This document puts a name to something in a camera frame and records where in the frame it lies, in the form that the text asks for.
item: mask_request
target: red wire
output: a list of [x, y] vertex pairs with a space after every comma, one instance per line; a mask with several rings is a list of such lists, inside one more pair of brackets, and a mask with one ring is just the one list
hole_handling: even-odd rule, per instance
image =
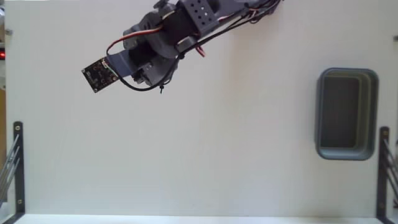
[[202, 57], [206, 57], [206, 52], [201, 46], [197, 47], [196, 50]]
[[156, 32], [159, 32], [161, 29], [163, 28], [163, 26], [160, 26], [156, 29], [151, 29], [151, 30], [142, 30], [142, 31], [137, 31], [137, 32], [133, 32], [131, 34], [125, 35], [123, 37], [121, 37], [119, 40], [115, 40], [107, 49], [106, 49], [106, 54], [108, 54], [109, 50], [117, 43], [119, 43], [120, 41], [124, 41], [128, 38], [131, 37], [135, 37], [138, 35], [146, 35], [146, 34], [154, 34]]

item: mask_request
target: white table surface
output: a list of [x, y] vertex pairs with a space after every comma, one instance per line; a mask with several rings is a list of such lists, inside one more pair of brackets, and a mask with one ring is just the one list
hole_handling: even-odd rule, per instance
[[17, 224], [380, 224], [375, 218], [143, 217], [25, 215]]
[[[7, 138], [10, 144], [12, 123], [23, 121], [27, 213], [375, 217], [377, 152], [364, 162], [319, 157], [316, 85], [330, 67], [375, 70], [377, 126], [391, 126], [395, 141], [398, 1], [284, 1], [256, 26], [206, 44], [205, 59], [187, 55], [163, 95], [121, 83], [93, 93], [81, 69], [156, 0], [93, 2], [6, 2], [6, 27], [14, 31], [7, 37]], [[21, 223], [98, 220], [161, 223], [69, 216]]]

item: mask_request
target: black metal stand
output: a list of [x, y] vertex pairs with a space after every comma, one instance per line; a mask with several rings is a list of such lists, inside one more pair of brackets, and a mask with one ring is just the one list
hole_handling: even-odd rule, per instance
[[14, 123], [14, 139], [19, 135], [16, 147], [19, 147], [19, 165], [17, 166], [14, 182], [16, 193], [16, 214], [3, 224], [13, 224], [25, 215], [25, 175], [24, 175], [24, 129], [22, 122]]
[[376, 216], [377, 219], [384, 224], [394, 224], [394, 222], [387, 218], [387, 181], [389, 181], [389, 174], [386, 166], [388, 163], [386, 152], [389, 151], [389, 149], [385, 141], [389, 142], [389, 135], [390, 129], [388, 127], [382, 127], [380, 129]]

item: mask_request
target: black wire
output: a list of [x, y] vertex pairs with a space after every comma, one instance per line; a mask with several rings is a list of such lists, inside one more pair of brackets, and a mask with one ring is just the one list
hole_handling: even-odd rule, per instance
[[218, 32], [218, 33], [216, 33], [216, 34], [213, 34], [212, 36], [207, 37], [207, 38], [205, 38], [205, 39], [203, 39], [203, 40], [197, 42], [197, 43], [194, 44], [193, 46], [189, 47], [187, 50], [183, 51], [182, 54], [185, 55], [185, 54], [188, 53], [189, 51], [191, 51], [191, 50], [193, 50], [193, 49], [195, 49], [195, 48], [197, 48], [197, 47], [199, 47], [199, 46], [202, 46], [202, 45], [206, 44], [207, 42], [213, 40], [214, 38], [219, 37], [220, 35], [223, 35], [223, 34], [225, 34], [225, 33], [228, 32], [228, 31], [231, 31], [231, 30], [233, 30], [233, 29], [236, 29], [236, 28], [238, 28], [238, 27], [240, 27], [240, 26], [242, 26], [242, 25], [245, 25], [245, 24], [247, 24], [247, 23], [253, 21], [253, 19], [256, 19], [255, 21], [261, 20], [263, 17], [265, 17], [266, 15], [268, 15], [269, 12], [271, 12], [271, 10], [274, 10], [274, 9], [278, 6], [278, 4], [279, 4], [280, 2], [281, 2], [281, 0], [275, 0], [275, 2], [273, 3], [273, 5], [272, 5], [269, 9], [267, 9], [267, 10], [265, 10], [264, 12], [261, 13], [261, 15], [260, 15], [259, 18], [256, 18], [256, 17], [255, 17], [255, 18], [248, 19], [248, 20], [246, 20], [246, 21], [241, 22], [240, 24], [238, 24], [238, 22], [242, 21], [242, 20], [245, 18], [246, 15], [243, 16], [243, 17], [241, 17], [239, 20], [237, 20], [236, 22], [234, 22], [234, 24], [232, 24], [233, 26], [231, 25], [231, 26], [227, 27], [226, 29], [224, 29], [224, 30], [222, 30], [222, 31], [220, 31], [220, 32]]
[[264, 12], [262, 12], [260, 15], [255, 16], [255, 17], [253, 17], [253, 18], [250, 18], [250, 19], [248, 19], [248, 20], [246, 20], [246, 21], [244, 21], [244, 22], [241, 22], [243, 19], [245, 19], [245, 18], [247, 18], [247, 17], [250, 16], [251, 12], [248, 12], [246, 15], [243, 15], [240, 19], [238, 19], [237, 21], [233, 22], [231, 25], [229, 25], [229, 26], [228, 26], [227, 28], [225, 28], [224, 30], [222, 30], [222, 31], [220, 31], [220, 32], [218, 32], [218, 33], [216, 33], [216, 34], [213, 34], [213, 35], [210, 36], [210, 37], [207, 37], [207, 38], [205, 38], [205, 39], [203, 39], [203, 40], [197, 42], [197, 43], [194, 44], [193, 46], [191, 46], [191, 47], [189, 47], [188, 49], [186, 49], [186, 50], [184, 50], [183, 52], [181, 52], [181, 53], [178, 55], [178, 57], [176, 57], [176, 58], [174, 59], [174, 62], [173, 62], [173, 64], [172, 64], [172, 66], [170, 67], [170, 69], [167, 71], [167, 73], [166, 73], [166, 74], [163, 76], [163, 78], [162, 78], [159, 82], [157, 82], [155, 85], [152, 85], [152, 86], [150, 86], [150, 87], [148, 87], [148, 88], [137, 88], [137, 87], [132, 86], [130, 83], [128, 83], [120, 74], [118, 74], [117, 72], [115, 72], [115, 73], [116, 73], [116, 75], [118, 76], [118, 78], [120, 79], [120, 81], [121, 81], [124, 85], [126, 85], [128, 88], [130, 88], [130, 89], [132, 89], [132, 90], [135, 90], [135, 91], [141, 91], [141, 92], [143, 92], [143, 91], [150, 91], [150, 90], [153, 90], [154, 88], [157, 88], [157, 87], [159, 87], [159, 86], [160, 86], [161, 88], [164, 88], [165, 85], [167, 85], [167, 84], [169, 84], [169, 83], [171, 82], [171, 79], [172, 79], [172, 77], [173, 77], [174, 71], [175, 71], [175, 69], [177, 68], [177, 65], [178, 65], [179, 61], [185, 57], [185, 54], [186, 54], [186, 53], [188, 53], [189, 51], [191, 51], [191, 50], [193, 50], [193, 49], [195, 49], [195, 48], [197, 48], [197, 47], [200, 47], [200, 46], [206, 44], [207, 42], [209, 42], [209, 41], [213, 40], [214, 38], [217, 38], [217, 37], [219, 37], [219, 36], [221, 36], [221, 35], [227, 33], [228, 31], [231, 31], [231, 30], [233, 30], [233, 29], [236, 29], [236, 28], [238, 28], [238, 27], [240, 27], [240, 26], [243, 26], [243, 25], [245, 25], [245, 24], [247, 24], [247, 23], [249, 23], [249, 22], [252, 23], [252, 24], [255, 24], [255, 23], [259, 22], [263, 17], [265, 17], [265, 16], [269, 15], [270, 13], [273, 13], [273, 12], [274, 12], [274, 10], [275, 10], [276, 7], [279, 5], [279, 3], [281, 2], [281, 0], [275, 0], [275, 1], [271, 4], [271, 6], [266, 6], [266, 5], [269, 4], [270, 2], [272, 2], [272, 1], [271, 1], [271, 0], [270, 0], [270, 1], [267, 1], [266, 3], [262, 4], [262, 5], [258, 8], [258, 9], [268, 8], [267, 10], [265, 10]]
[[163, 78], [162, 78], [159, 82], [157, 82], [155, 85], [152, 85], [152, 86], [150, 86], [150, 87], [148, 87], [148, 88], [137, 88], [137, 87], [134, 87], [134, 86], [132, 86], [130, 83], [128, 83], [118, 72], [115, 72], [115, 73], [116, 73], [116, 75], [118, 76], [118, 78], [120, 79], [120, 81], [121, 81], [125, 86], [127, 86], [128, 88], [130, 88], [130, 89], [132, 89], [132, 90], [135, 90], [135, 91], [145, 92], [145, 91], [153, 90], [154, 88], [157, 88], [157, 87], [159, 87], [159, 86], [164, 86], [164, 83], [166, 82], [167, 77], [170, 76], [170, 79], [171, 79], [171, 77], [172, 77], [172, 75], [173, 75], [173, 73], [174, 73], [174, 70], [175, 70], [175, 68], [177, 67], [179, 61], [180, 61], [180, 58], [174, 59], [174, 62], [173, 62], [173, 64], [172, 64], [172, 66], [171, 66], [170, 69], [167, 71], [167, 73], [163, 76]]

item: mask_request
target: gray plastic tray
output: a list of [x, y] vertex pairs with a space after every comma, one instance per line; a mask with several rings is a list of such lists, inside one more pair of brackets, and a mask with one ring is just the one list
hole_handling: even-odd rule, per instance
[[324, 159], [369, 159], [374, 152], [379, 79], [368, 69], [330, 68], [318, 81], [316, 144]]

